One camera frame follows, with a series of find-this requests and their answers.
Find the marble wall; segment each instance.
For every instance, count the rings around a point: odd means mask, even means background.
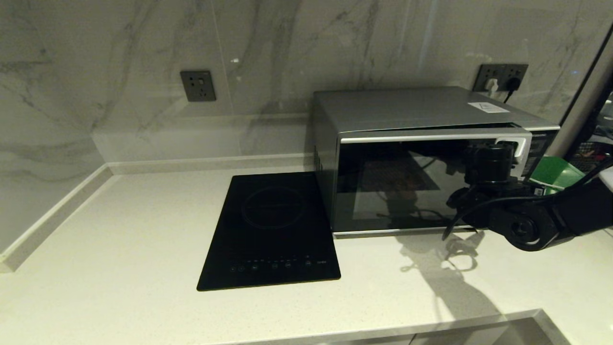
[[[0,253],[104,161],[20,0],[0,2]]]
[[[458,85],[529,63],[510,103],[558,122],[610,0],[29,0],[106,161],[303,152],[315,90]],[[218,100],[188,103],[179,71]]]

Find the green container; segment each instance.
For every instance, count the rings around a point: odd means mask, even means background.
[[[558,187],[569,187],[585,174],[560,157],[543,157],[530,176],[533,182],[545,182]],[[547,187],[545,194],[559,192],[559,188]]]

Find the wall socket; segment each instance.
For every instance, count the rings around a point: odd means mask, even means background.
[[[523,80],[528,70],[528,64],[482,64],[474,81],[473,91],[487,92],[487,81],[491,78],[498,79],[498,91],[509,91],[506,82],[511,78]]]
[[[185,94],[190,102],[211,102],[216,100],[210,71],[181,71]]]

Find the black induction cooktop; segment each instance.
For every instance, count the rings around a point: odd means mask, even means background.
[[[312,172],[232,178],[198,291],[340,277]]]

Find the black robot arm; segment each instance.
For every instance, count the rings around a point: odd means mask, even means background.
[[[447,205],[457,209],[443,239],[461,219],[475,228],[489,228],[513,246],[541,250],[613,225],[613,191],[600,171],[609,159],[562,192],[535,196],[534,186],[509,176],[514,148],[501,143],[472,147],[466,152],[466,178],[470,187],[453,193]]]

